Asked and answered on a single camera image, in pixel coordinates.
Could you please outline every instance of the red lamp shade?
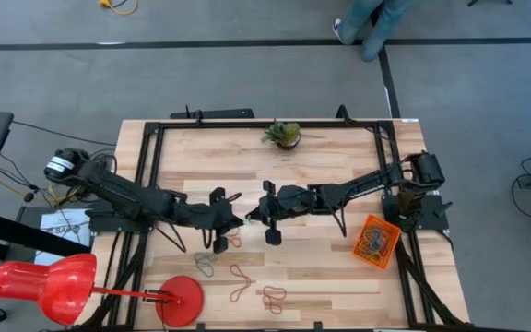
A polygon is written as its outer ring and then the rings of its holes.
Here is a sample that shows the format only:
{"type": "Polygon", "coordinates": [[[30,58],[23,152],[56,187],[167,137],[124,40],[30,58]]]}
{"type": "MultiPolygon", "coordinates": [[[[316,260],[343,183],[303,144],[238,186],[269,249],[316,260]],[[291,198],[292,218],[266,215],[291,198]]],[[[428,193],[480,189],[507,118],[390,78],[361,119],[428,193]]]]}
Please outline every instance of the red lamp shade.
{"type": "Polygon", "coordinates": [[[35,301],[52,321],[72,325],[91,294],[96,265],[92,254],[72,255],[49,267],[5,262],[0,265],[0,298],[35,301]]]}

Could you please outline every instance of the wooden tabletop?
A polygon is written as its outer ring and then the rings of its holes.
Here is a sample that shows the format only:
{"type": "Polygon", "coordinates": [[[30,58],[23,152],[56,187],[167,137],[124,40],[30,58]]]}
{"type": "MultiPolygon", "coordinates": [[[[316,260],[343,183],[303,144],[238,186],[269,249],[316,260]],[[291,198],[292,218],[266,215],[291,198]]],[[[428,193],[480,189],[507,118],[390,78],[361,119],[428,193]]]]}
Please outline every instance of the wooden tabletop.
{"type": "MultiPolygon", "coordinates": [[[[130,180],[136,173],[144,123],[124,121],[118,138],[118,174],[130,180]]],[[[394,124],[401,156],[425,149],[419,122],[395,120],[394,124]]],[[[283,184],[342,183],[379,167],[374,136],[361,128],[303,128],[301,143],[292,151],[261,143],[262,134],[260,129],[247,128],[168,129],[158,185],[184,191],[191,203],[207,203],[208,194],[218,186],[224,187],[228,195],[242,192],[232,204],[233,212],[242,218],[264,194],[263,180],[272,181],[278,188],[283,184]]],[[[260,222],[247,224],[240,230],[242,246],[230,245],[219,256],[212,278],[195,266],[195,253],[208,252],[200,231],[178,228],[187,246],[186,254],[153,231],[148,238],[141,289],[158,289],[166,279],[177,275],[199,280],[205,306],[196,322],[206,323],[206,328],[312,328],[315,321],[323,322],[325,328],[407,327],[395,257],[381,271],[351,253],[366,217],[383,216],[380,196],[375,193],[348,204],[347,238],[331,216],[279,222],[283,236],[280,246],[266,244],[266,226],[260,222]],[[252,281],[237,302],[230,301],[230,294],[244,285],[244,280],[230,273],[232,264],[239,265],[252,281]],[[264,303],[265,286],[286,290],[287,297],[276,302],[283,309],[281,314],[272,314],[264,303]]],[[[172,234],[166,224],[159,223],[159,227],[172,234]]],[[[435,231],[418,231],[418,236],[428,282],[452,312],[466,321],[466,305],[450,244],[435,231]]],[[[102,234],[93,244],[92,253],[98,257],[96,285],[103,283],[113,237],[113,233],[102,234]]],[[[133,243],[131,253],[137,240],[133,243]]],[[[112,265],[111,284],[117,260],[114,258],[112,265]]],[[[411,288],[422,322],[419,291],[413,281],[411,288]]],[[[99,303],[100,296],[93,294],[78,322],[90,317],[99,303]]],[[[162,329],[154,304],[138,303],[135,328],[162,329]]],[[[123,299],[119,322],[125,320],[126,304],[123,299]]]]}

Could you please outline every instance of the person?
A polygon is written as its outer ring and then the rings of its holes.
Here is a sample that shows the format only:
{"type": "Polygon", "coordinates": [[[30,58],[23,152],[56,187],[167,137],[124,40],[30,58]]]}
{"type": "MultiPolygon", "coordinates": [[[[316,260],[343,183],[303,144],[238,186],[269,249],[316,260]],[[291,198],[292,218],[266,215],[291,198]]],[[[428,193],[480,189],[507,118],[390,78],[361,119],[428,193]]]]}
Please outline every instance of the person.
{"type": "Polygon", "coordinates": [[[333,32],[344,45],[351,45],[364,27],[372,11],[382,5],[380,16],[374,28],[364,40],[361,59],[373,61],[383,49],[384,42],[403,17],[413,0],[354,0],[343,19],[336,19],[333,32]]]}

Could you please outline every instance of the potted plant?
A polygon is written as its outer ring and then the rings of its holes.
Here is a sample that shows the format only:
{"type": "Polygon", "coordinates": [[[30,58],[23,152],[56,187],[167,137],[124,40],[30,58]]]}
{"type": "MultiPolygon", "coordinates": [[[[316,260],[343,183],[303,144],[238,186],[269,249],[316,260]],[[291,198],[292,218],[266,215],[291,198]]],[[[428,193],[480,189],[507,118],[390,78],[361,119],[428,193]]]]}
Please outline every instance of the potted plant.
{"type": "Polygon", "coordinates": [[[265,130],[262,142],[272,141],[278,148],[291,150],[301,141],[301,128],[299,124],[274,123],[265,130]]]}

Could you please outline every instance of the orange box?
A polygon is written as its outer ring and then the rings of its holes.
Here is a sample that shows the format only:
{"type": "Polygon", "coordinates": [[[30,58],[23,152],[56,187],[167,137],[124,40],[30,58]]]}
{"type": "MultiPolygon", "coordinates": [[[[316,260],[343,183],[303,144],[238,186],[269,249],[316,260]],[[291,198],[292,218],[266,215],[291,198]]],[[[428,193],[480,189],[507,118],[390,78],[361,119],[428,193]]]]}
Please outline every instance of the orange box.
{"type": "Polygon", "coordinates": [[[392,223],[368,215],[352,253],[359,259],[386,270],[401,229],[392,223]]]}

